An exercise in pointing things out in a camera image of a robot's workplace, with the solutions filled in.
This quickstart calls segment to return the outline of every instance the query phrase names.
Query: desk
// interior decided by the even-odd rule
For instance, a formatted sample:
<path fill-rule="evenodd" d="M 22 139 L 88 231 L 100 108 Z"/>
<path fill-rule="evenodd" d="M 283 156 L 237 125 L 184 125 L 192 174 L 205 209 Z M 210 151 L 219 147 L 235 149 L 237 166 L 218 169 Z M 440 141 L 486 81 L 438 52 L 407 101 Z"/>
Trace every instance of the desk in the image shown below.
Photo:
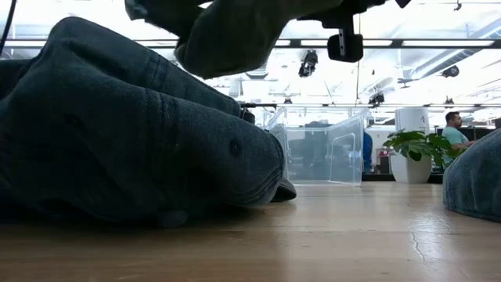
<path fill-rule="evenodd" d="M 298 193 L 178 230 L 0 226 L 0 281 L 501 281 L 501 225 L 446 211 L 440 186 Z"/>

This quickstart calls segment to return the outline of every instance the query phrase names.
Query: plastic storage container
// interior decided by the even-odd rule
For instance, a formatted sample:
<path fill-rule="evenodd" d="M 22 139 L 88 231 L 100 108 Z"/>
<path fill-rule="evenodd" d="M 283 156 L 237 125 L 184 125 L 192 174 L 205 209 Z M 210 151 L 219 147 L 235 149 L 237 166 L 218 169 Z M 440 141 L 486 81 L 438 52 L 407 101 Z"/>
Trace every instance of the plastic storage container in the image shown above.
<path fill-rule="evenodd" d="M 282 144 L 287 178 L 296 184 L 360 184 L 366 113 L 359 108 L 279 108 L 265 127 Z"/>

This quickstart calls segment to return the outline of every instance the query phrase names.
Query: security camera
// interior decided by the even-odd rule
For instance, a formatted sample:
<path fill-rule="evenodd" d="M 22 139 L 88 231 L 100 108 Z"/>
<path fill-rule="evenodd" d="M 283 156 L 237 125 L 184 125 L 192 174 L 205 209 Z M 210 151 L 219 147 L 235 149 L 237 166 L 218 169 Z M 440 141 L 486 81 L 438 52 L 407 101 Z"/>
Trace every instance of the security camera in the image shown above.
<path fill-rule="evenodd" d="M 454 105 L 454 100 L 452 98 L 449 98 L 449 97 L 445 97 L 445 102 L 444 102 L 445 105 Z"/>
<path fill-rule="evenodd" d="M 381 92 L 378 92 L 377 94 L 371 96 L 369 99 L 370 105 L 379 105 L 382 103 L 384 103 L 384 94 Z"/>
<path fill-rule="evenodd" d="M 442 76 L 444 78 L 455 78 L 459 74 L 460 74 L 460 69 L 457 66 L 452 66 L 442 72 Z"/>

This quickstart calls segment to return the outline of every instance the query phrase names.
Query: ceiling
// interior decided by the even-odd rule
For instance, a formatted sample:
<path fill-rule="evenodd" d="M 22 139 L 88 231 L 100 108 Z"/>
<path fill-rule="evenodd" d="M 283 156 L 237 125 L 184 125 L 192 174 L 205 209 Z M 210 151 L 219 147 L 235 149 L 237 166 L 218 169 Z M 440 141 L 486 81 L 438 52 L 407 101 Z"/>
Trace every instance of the ceiling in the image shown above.
<path fill-rule="evenodd" d="M 501 0 L 413 0 L 405 9 L 396 3 L 372 8 L 355 17 L 355 30 L 365 38 L 501 38 Z M 10 0 L 0 0 L 0 28 Z M 18 0 L 10 37 L 46 38 L 50 28 L 66 16 L 81 16 L 135 40 L 176 38 L 141 21 L 131 22 L 124 0 Z M 322 29 L 315 21 L 291 21 L 281 38 L 327 39 L 336 30 Z M 155 50 L 175 60 L 171 49 Z M 4 57 L 32 57 L 37 50 L 6 49 Z M 359 63 L 329 60 L 317 49 L 319 63 L 309 78 L 297 75 L 306 49 L 274 49 L 265 80 L 239 74 L 206 81 L 238 100 L 282 103 L 367 103 L 377 92 L 386 103 L 501 103 L 501 50 L 367 49 Z M 452 65 L 460 69 L 455 78 L 440 73 Z M 405 84 L 399 78 L 414 79 Z"/>

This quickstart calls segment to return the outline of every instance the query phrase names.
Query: dark gray cloth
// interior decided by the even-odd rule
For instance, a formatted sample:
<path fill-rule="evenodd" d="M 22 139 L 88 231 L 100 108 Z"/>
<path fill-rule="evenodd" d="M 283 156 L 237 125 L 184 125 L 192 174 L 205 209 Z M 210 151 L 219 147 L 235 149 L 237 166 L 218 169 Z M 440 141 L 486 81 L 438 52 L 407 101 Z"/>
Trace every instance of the dark gray cloth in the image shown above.
<path fill-rule="evenodd" d="M 206 9 L 199 7 L 206 2 L 211 2 Z M 327 6 L 338 3 L 321 2 L 324 7 L 326 2 Z M 179 36 L 175 50 L 178 62 L 205 79 L 261 67 L 292 20 L 287 12 L 292 6 L 297 9 L 296 4 L 282 0 L 125 0 L 131 20 L 144 19 Z"/>
<path fill-rule="evenodd" d="M 444 206 L 501 222 L 501 131 L 478 140 L 445 170 Z"/>
<path fill-rule="evenodd" d="M 60 21 L 0 79 L 2 206 L 177 226 L 266 204 L 283 178 L 279 142 L 235 100 L 87 20 Z"/>

